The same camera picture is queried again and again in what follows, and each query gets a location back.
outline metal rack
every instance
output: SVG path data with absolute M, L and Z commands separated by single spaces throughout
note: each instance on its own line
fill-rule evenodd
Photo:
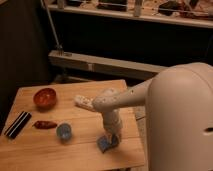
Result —
M 131 12 L 121 12 L 113 10 L 88 9 L 81 7 L 68 6 L 65 0 L 41 0 L 43 7 L 47 11 L 52 32 L 55 38 L 56 50 L 49 54 L 52 65 L 60 66 L 65 71 L 66 68 L 80 69 L 84 71 L 111 73 L 118 76 L 127 76 L 136 79 L 148 79 L 153 77 L 166 67 L 150 65 L 145 63 L 131 62 L 126 60 L 107 59 L 98 56 L 64 52 L 61 43 L 58 40 L 57 32 L 51 17 L 51 11 L 63 13 L 76 13 L 95 16 L 104 16 L 112 18 L 121 18 L 128 20 L 151 21 L 157 23 L 166 23 L 174 25 L 183 25 L 190 27 L 213 28 L 213 21 L 197 20 L 189 18 L 175 18 L 168 16 L 144 15 L 142 12 L 142 0 L 134 1 L 134 8 Z
M 64 52 L 61 43 L 59 42 L 57 32 L 51 17 L 50 10 L 54 7 L 56 10 L 61 10 L 57 5 L 49 5 L 47 1 L 42 0 L 43 6 L 47 11 L 51 29 L 56 43 L 56 50 L 49 53 L 49 59 L 53 66 L 61 67 L 65 73 L 66 68 L 79 69 L 83 71 L 111 74 L 116 76 L 125 76 L 129 78 L 146 80 L 157 73 L 164 70 L 166 67 L 157 66 L 145 63 L 131 62 L 126 60 L 107 59 L 100 56 L 91 56 Z

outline wooden bowl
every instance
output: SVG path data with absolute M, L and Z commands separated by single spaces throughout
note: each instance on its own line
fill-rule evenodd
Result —
M 33 101 L 39 109 L 50 109 L 56 104 L 56 92 L 52 88 L 43 88 L 34 95 Z

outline blue cup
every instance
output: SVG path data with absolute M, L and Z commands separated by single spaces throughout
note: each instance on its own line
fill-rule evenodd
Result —
M 72 137 L 71 126 L 67 123 L 60 124 L 56 129 L 56 134 L 62 142 L 66 142 Z

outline wooden table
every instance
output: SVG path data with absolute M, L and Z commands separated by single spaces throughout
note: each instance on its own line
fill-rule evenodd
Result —
M 56 90 L 58 102 L 54 108 L 42 113 L 36 109 L 33 95 L 46 87 Z M 32 118 L 14 140 L 7 139 L 3 134 L 0 136 L 0 170 L 88 171 L 144 165 L 144 150 L 131 108 L 120 110 L 124 126 L 122 142 L 103 154 L 96 145 L 97 138 L 104 134 L 101 114 L 74 105 L 75 95 L 94 98 L 110 87 L 125 90 L 126 84 L 123 80 L 115 80 L 20 88 L 4 131 L 21 111 L 30 112 Z M 37 120 L 69 123 L 73 130 L 72 139 L 62 144 L 56 136 L 56 129 L 34 128 L 32 125 Z

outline red object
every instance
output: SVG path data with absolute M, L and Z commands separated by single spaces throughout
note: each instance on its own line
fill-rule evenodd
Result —
M 34 95 L 33 101 L 38 108 L 49 109 L 56 104 L 56 92 L 52 88 L 41 89 Z
M 57 123 L 52 121 L 36 121 L 33 126 L 37 129 L 51 129 L 57 127 Z

